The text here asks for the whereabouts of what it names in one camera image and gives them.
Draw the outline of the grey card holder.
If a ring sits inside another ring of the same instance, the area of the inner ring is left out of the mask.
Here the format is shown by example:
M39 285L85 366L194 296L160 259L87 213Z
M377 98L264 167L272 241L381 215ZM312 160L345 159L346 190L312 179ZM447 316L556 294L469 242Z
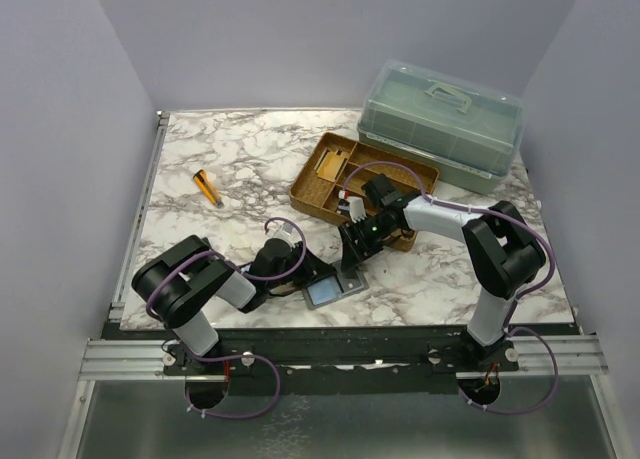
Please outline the grey card holder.
M332 265L336 268L336 274L334 276L318 281L302 290L303 297L310 309L324 307L352 296L343 296L338 285L337 274L341 271L341 261L337 260L333 262Z

